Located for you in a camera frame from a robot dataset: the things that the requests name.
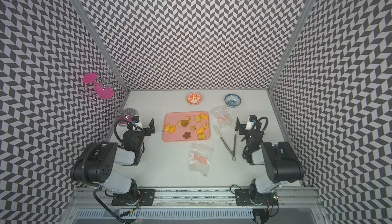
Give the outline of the rectangular yellow biscuit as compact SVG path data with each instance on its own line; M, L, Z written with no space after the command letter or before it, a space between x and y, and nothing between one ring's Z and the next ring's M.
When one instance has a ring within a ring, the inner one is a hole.
M195 115L195 121L196 121L196 123L201 122L202 121L201 117L199 115Z

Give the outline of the square yellow cracker bottom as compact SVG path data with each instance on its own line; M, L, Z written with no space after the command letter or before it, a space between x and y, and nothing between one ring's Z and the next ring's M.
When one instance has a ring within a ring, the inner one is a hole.
M206 135L204 133L201 133L201 134L198 135L198 139L199 140L202 140L204 138L206 138Z

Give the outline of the clear resealable bag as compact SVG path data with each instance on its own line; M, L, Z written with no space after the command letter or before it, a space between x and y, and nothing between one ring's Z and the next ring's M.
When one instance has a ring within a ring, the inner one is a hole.
M217 125L220 129L228 127L233 123L229 107L226 105L214 107L210 113L217 120Z
M191 172L198 172L207 177L211 160L214 153L214 147L202 144L192 143L189 152L188 168Z

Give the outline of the aluminium front rail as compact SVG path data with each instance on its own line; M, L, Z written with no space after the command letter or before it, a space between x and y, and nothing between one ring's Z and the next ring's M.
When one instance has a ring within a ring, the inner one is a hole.
M156 187L147 195L141 209L196 209L196 208L263 208L271 207L267 201L254 205L243 194L236 196L236 187ZM322 208L324 204L312 187L282 187L276 189L279 208Z

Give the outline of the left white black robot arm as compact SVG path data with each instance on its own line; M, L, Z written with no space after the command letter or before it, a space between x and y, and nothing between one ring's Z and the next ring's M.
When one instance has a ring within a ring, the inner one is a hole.
M156 132L154 120L143 128L138 116L119 119L113 133L118 142L93 142L77 158L70 171L73 181L113 192L114 197L139 198L136 181L114 170L115 165L137 166L145 152L144 139Z

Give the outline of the pink plastic tray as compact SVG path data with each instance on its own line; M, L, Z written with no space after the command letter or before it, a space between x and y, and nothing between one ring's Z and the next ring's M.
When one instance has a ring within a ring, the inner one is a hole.
M207 111L172 112L165 115L162 132L164 142L208 140L210 136Z

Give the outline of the brown star cookie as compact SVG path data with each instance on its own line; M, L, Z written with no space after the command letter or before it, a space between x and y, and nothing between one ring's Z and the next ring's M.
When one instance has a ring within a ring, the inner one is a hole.
M190 132L185 132L182 136L183 136L184 139L189 139L189 138L191 138L191 133Z

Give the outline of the yellow duck cookie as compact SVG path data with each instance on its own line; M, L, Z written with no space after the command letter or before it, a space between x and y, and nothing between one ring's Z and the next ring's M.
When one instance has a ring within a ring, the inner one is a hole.
M164 131L169 132L170 129L171 129L171 125L169 123L166 124L165 127L164 127Z
M175 130L176 130L176 126L171 126L168 131L169 133L174 133Z

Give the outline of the yellow duck cookie right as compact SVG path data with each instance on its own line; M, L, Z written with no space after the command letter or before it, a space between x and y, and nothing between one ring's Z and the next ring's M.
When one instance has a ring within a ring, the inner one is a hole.
M175 130L176 130L176 126L171 126L168 131L169 133L174 133Z

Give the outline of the round glass dish pink item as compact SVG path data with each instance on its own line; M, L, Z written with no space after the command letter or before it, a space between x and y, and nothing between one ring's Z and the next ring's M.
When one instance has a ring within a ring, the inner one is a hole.
M131 122L131 118L133 116L139 116L139 112L136 109L134 109L134 108L127 108L127 109L122 110L119 113L119 115L118 115L118 119L120 120L118 125L119 126L127 126L128 123L127 122L123 122L123 120Z

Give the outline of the yellow duck cookie left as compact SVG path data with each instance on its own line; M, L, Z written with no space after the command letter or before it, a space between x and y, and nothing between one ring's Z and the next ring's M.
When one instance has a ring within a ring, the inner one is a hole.
M165 127L164 127L164 131L169 132L170 129L171 129L171 125L169 123L166 124Z

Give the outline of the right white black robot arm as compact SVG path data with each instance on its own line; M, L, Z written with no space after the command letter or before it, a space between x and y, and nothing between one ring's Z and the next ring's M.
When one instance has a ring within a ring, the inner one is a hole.
M245 142L242 158L251 166L265 167L265 176L253 179L249 186L252 201L257 201L265 194L287 183L301 181L304 178L303 166L287 141L278 143L264 142L268 118L250 115L242 124L236 119L235 131L242 135Z

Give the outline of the blue patterned small bowl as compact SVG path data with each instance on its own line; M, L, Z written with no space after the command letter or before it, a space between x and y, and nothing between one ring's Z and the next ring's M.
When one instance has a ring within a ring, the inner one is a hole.
M231 108L238 107L242 103L241 97L233 93L226 95L224 101Z

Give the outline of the brown heart cookie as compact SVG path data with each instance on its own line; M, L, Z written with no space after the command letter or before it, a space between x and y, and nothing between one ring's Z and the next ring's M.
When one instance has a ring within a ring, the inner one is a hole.
M187 121L187 120L182 120L181 121L181 126L187 127L188 125L189 125L189 121Z

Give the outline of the orange patterned small bowl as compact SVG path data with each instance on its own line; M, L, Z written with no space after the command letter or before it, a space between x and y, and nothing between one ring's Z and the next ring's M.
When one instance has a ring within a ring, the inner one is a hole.
M190 105L198 105L202 101L202 95L198 92L191 92L187 95L186 101Z

